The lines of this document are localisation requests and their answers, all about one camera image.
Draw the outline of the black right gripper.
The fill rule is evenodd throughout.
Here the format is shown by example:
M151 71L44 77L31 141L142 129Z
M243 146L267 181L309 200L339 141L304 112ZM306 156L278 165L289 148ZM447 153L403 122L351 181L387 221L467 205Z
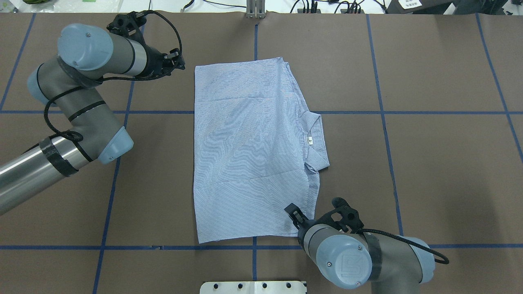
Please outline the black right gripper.
M290 217L296 229L298 229L297 236L299 238L304 238L308 230L314 227L314 225L321 224L317 220L309 220L302 210L294 203L290 203L286 206L284 211Z

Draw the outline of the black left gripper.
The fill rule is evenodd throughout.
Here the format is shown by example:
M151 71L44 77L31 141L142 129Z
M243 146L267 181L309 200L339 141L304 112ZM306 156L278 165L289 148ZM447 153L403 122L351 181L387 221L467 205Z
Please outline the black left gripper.
M170 75L174 69L185 70L186 63L179 48L170 50L169 54L161 53L148 45L145 46L146 65L143 70L144 78Z

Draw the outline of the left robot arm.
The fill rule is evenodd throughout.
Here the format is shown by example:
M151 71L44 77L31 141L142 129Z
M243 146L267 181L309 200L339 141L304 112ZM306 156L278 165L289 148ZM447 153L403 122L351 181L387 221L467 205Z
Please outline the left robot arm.
M111 81L155 80L183 68L178 32L175 39L175 49L162 53L146 44L138 27L125 35L73 23L60 32L56 56L27 80L28 91L43 104L50 134L1 166L1 215L89 163L108 164L133 148L97 88Z

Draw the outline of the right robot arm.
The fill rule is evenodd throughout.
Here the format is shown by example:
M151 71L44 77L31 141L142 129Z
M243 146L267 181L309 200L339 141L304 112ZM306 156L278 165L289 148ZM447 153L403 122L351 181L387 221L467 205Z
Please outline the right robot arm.
M319 219L308 219L293 203L285 212L303 251L338 288L370 283L374 294L418 294L421 284L433 279L436 264L449 262L418 238L364 228L358 211L343 198L332 205Z

